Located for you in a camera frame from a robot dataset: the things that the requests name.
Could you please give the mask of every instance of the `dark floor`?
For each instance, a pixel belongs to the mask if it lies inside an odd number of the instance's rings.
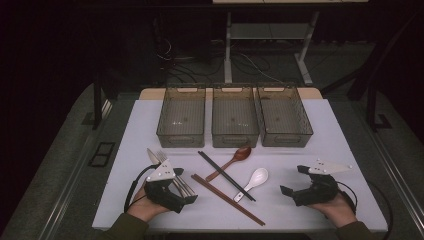
[[[271,53],[257,51],[254,54],[243,53],[243,49],[237,49],[235,45],[233,82],[275,81],[275,78],[302,86],[293,58],[300,45],[290,42],[279,44],[285,50]],[[373,47],[368,43],[312,45],[305,62],[314,81],[313,87],[322,89],[357,69]],[[178,70],[170,71],[172,74],[168,76],[168,82],[192,82],[193,79],[199,82],[223,82],[222,52],[218,52],[217,56],[207,64],[187,63],[187,56],[181,55],[181,63],[175,67]],[[376,113],[384,115],[391,128],[379,129],[376,133],[371,131],[365,123],[366,98],[354,102],[348,100],[346,93],[350,85],[343,85],[324,98],[329,99],[388,222],[389,207],[378,189],[389,199],[394,219],[389,239],[423,239],[422,225],[418,228],[419,224],[416,223],[420,217],[422,220],[420,205],[424,203],[421,191],[424,178],[423,145],[381,93],[378,94]],[[105,107],[104,120],[99,128],[92,130],[91,125],[84,124],[87,114],[93,112],[92,86],[81,94],[1,239],[93,239],[99,234],[99,230],[92,229],[91,224],[137,98],[138,93],[121,93],[117,100]],[[87,162],[100,142],[115,143],[112,157],[105,168],[89,167]],[[308,233],[308,236],[314,240],[336,239],[331,232]]]

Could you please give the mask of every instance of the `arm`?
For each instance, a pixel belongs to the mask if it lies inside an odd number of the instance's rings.
[[[133,203],[126,213],[122,213],[112,227],[103,232],[97,240],[143,240],[149,225],[147,222],[155,216],[169,211],[145,197],[144,185],[134,196]]]
[[[358,221],[349,204],[339,193],[326,203],[312,204],[309,207],[323,213],[337,227],[336,235],[341,240],[374,240],[374,235]]]

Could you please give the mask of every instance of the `chopstick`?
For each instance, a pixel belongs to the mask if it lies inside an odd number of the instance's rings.
[[[199,175],[194,174],[194,175],[191,175],[191,177],[194,180],[196,180],[196,182],[200,183],[201,185],[203,185],[204,187],[206,187],[207,189],[209,189],[211,192],[215,193],[218,197],[222,198],[224,201],[226,201],[227,203],[231,204],[233,207],[237,208],[240,212],[244,213],[246,216],[248,216],[250,219],[252,219],[256,223],[258,223],[259,225],[261,225],[261,226],[264,226],[265,225],[265,223],[262,220],[260,220],[259,218],[257,218],[251,212],[247,211],[245,208],[243,208],[242,206],[240,206],[238,203],[234,202],[231,198],[229,198],[227,195],[225,195],[219,189],[217,189],[216,187],[214,187],[212,184],[206,182]]]
[[[236,181],[234,181],[234,179],[232,179],[224,170],[222,170],[210,157],[208,157],[208,155],[206,155],[206,153],[204,153],[202,151],[198,151],[198,153],[206,161],[208,161],[208,163],[210,163],[212,165],[212,167],[215,168],[215,170],[217,170],[220,174],[222,174],[222,176],[224,176],[228,181],[230,181],[231,184],[233,184],[238,190],[240,190],[240,192],[242,192],[250,200],[256,202],[256,200],[249,193],[247,193],[246,190],[244,190]]]

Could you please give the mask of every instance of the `olive green sleeve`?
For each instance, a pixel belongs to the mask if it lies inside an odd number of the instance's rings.
[[[376,237],[370,232],[363,222],[353,222],[336,230],[340,240],[375,240]]]
[[[149,225],[146,222],[129,214],[122,213],[112,227],[104,231],[97,240],[143,240],[147,228],[149,228]]]

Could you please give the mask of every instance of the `wooden spoon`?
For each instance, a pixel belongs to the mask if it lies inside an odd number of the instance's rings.
[[[241,148],[237,149],[236,153],[234,153],[233,159],[231,159],[229,162],[227,162],[226,164],[224,164],[221,167],[221,169],[222,170],[225,170],[232,163],[245,160],[247,157],[249,157],[249,155],[250,155],[251,152],[252,152],[252,148],[249,147],[249,146],[247,146],[247,147],[241,147]],[[215,171],[211,175],[207,176],[205,178],[205,180],[207,182],[210,182],[214,178],[216,178],[218,175],[219,175],[219,172],[218,171]]]

